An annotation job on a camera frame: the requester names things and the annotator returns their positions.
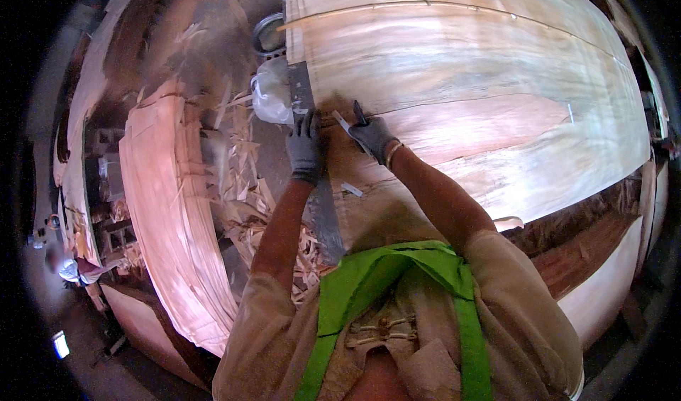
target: wooden board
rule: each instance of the wooden board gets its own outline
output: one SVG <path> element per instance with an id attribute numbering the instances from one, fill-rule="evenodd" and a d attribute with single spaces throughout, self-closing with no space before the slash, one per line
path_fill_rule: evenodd
<path id="1" fill-rule="evenodd" d="M 347 117 L 357 99 L 366 113 L 386 117 L 397 137 L 493 219 L 540 218 L 649 157 L 625 48 L 587 0 L 287 0 L 286 7 L 287 58 L 306 61 L 316 106 Z M 552 105 L 510 115 L 489 107 L 463 127 L 453 111 L 514 95 Z M 557 106 L 568 110 L 558 123 L 549 111 Z M 496 135 L 491 124 L 478 128 L 502 115 Z M 423 116 L 436 117 L 421 123 Z M 508 137 L 508 128 L 527 126 L 534 130 L 526 137 Z M 342 131 L 331 132 L 329 173 L 346 249 L 439 238 L 399 181 L 362 160 Z"/>
<path id="2" fill-rule="evenodd" d="M 652 232 L 648 244 L 648 254 L 657 243 L 662 233 L 662 224 L 665 222 L 667 213 L 667 201 L 669 199 L 669 162 L 657 165 L 657 183 L 655 184 L 655 212 L 652 215 Z"/>
<path id="3" fill-rule="evenodd" d="M 132 346 L 176 376 L 208 388 L 196 346 L 175 331 L 158 297 L 120 285 L 102 284 L 101 289 Z"/>
<path id="4" fill-rule="evenodd" d="M 643 218 L 643 223 L 641 225 L 641 245 L 639 246 L 638 259 L 636 260 L 636 276 L 639 276 L 643 269 L 643 262 L 648 256 L 648 245 L 652 235 L 652 221 L 655 213 L 655 185 L 657 183 L 655 169 L 654 159 L 647 161 L 641 167 L 642 184 L 639 214 Z"/>
<path id="5" fill-rule="evenodd" d="M 629 293 L 642 221 L 640 217 L 631 224 L 619 245 L 591 277 L 558 300 L 584 351 L 612 325 Z"/>
<path id="6" fill-rule="evenodd" d="M 237 305 L 217 246 L 199 110 L 163 84 L 130 111 L 119 143 L 125 197 L 146 267 L 177 331 L 221 357 Z"/>
<path id="7" fill-rule="evenodd" d="M 573 240 L 533 258 L 532 263 L 551 296 L 560 300 L 590 278 L 620 245 L 637 219 L 635 215 L 608 213 Z"/>
<path id="8" fill-rule="evenodd" d="M 83 175 L 83 125 L 104 94 L 107 80 L 103 63 L 119 17 L 130 0 L 109 0 L 104 19 L 92 34 L 92 40 L 83 59 L 81 78 L 73 93 L 67 129 L 67 147 L 71 151 L 68 162 L 54 168 L 55 184 L 64 192 L 64 205 L 69 229 L 65 243 L 78 246 L 78 255 L 100 266 L 97 244 L 91 231 Z M 75 223 L 81 231 L 76 232 Z"/>

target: person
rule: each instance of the person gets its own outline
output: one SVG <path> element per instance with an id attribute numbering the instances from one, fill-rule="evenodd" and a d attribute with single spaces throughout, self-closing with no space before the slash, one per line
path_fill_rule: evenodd
<path id="1" fill-rule="evenodd" d="M 319 117 L 308 114 L 287 139 L 292 176 L 253 258 L 213 397 L 576 399 L 582 349 L 530 259 L 382 118 L 349 133 L 449 244 L 345 257 L 297 311 L 290 295 L 301 216 L 325 164 Z"/>
<path id="2" fill-rule="evenodd" d="M 78 257 L 75 248 L 72 251 L 59 252 L 55 246 L 50 246 L 45 253 L 45 266 L 52 274 L 59 274 L 66 281 L 74 282 L 77 286 L 91 285 L 97 282 L 105 272 L 123 263 L 122 259 L 111 260 L 104 267 L 98 267 L 85 258 Z"/>

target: light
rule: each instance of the light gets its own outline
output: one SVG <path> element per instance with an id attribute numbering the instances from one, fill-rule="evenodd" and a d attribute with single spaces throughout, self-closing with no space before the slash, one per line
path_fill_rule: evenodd
<path id="1" fill-rule="evenodd" d="M 66 345 L 66 336 L 64 336 L 64 330 L 52 336 L 52 341 L 55 343 L 55 350 L 56 354 L 59 356 L 59 359 L 63 359 L 65 356 L 71 353 L 71 351 L 69 351 L 69 346 Z"/>

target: hand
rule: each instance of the hand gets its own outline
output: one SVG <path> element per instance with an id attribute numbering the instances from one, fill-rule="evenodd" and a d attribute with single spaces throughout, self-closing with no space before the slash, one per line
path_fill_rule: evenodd
<path id="1" fill-rule="evenodd" d="M 293 131 L 286 139 L 286 153 L 291 160 L 291 178 L 317 186 L 324 167 L 324 157 L 321 153 L 319 116 L 314 109 L 294 124 Z"/>
<path id="2" fill-rule="evenodd" d="M 382 117 L 370 117 L 366 121 L 368 122 L 366 126 L 359 126 L 357 124 L 350 126 L 350 136 L 371 151 L 371 154 L 379 161 L 380 165 L 385 166 L 388 142 L 393 139 L 399 141 L 399 139 L 390 133 L 386 121 Z"/>

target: neon green strap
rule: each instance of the neon green strap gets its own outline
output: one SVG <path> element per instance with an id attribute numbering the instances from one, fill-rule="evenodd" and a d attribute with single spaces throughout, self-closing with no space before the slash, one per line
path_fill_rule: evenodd
<path id="1" fill-rule="evenodd" d="M 489 361 L 473 302 L 468 265 L 441 242 L 394 244 L 345 257 L 336 271 L 322 278 L 317 341 L 295 400 L 314 400 L 326 373 L 338 334 L 410 266 L 416 263 L 454 296 L 461 344 L 462 399 L 492 399 Z"/>

